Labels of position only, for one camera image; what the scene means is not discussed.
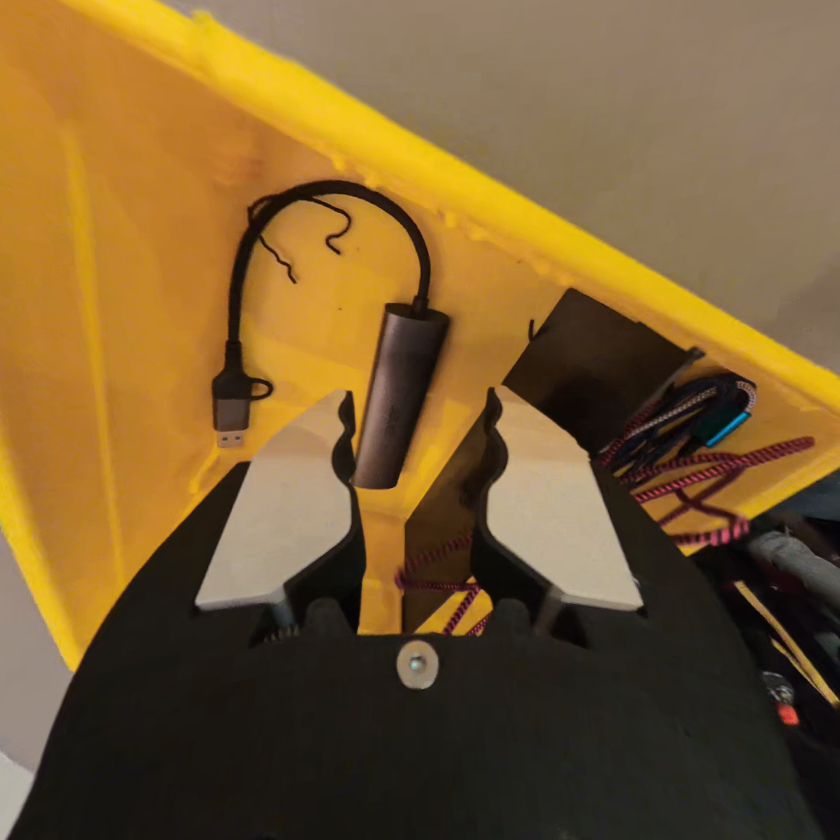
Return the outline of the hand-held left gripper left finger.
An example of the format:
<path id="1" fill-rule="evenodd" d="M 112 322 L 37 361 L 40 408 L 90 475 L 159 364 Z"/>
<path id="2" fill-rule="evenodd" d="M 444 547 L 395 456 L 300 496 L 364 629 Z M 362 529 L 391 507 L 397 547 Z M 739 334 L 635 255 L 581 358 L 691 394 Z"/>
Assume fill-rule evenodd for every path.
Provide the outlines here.
<path id="1" fill-rule="evenodd" d="M 332 600 L 359 629 L 365 545 L 354 433 L 353 394 L 335 390 L 256 452 L 196 595 L 199 611 L 262 606 L 289 627 Z"/>

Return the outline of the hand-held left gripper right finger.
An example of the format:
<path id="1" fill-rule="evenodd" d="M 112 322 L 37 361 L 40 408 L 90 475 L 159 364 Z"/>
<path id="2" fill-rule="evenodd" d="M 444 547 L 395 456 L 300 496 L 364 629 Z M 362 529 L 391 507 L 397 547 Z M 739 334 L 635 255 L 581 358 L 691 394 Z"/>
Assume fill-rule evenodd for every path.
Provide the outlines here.
<path id="1" fill-rule="evenodd" d="M 521 603 L 540 631 L 565 607 L 643 608 L 590 456 L 503 385 L 488 390 L 482 423 L 470 570 L 493 606 Z"/>

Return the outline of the yellow plastic bin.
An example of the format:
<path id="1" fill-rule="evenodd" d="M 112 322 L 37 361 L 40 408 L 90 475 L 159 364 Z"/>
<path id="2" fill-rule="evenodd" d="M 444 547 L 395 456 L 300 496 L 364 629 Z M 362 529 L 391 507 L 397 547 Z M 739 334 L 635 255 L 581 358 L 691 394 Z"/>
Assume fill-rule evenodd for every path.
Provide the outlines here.
<path id="1" fill-rule="evenodd" d="M 395 489 L 363 490 L 361 631 L 395 633 L 411 516 L 527 344 L 578 290 L 759 387 L 740 453 L 813 437 L 718 501 L 755 516 L 838 468 L 838 377 L 271 55 L 156 2 L 2 2 L 2 527 L 69 669 L 141 565 L 238 460 L 334 389 L 363 411 L 382 310 L 413 250 L 349 202 L 337 257 L 297 206 L 248 273 L 248 371 L 273 381 L 245 446 L 216 447 L 228 284 L 258 196 L 346 178 L 394 198 L 452 329 Z"/>

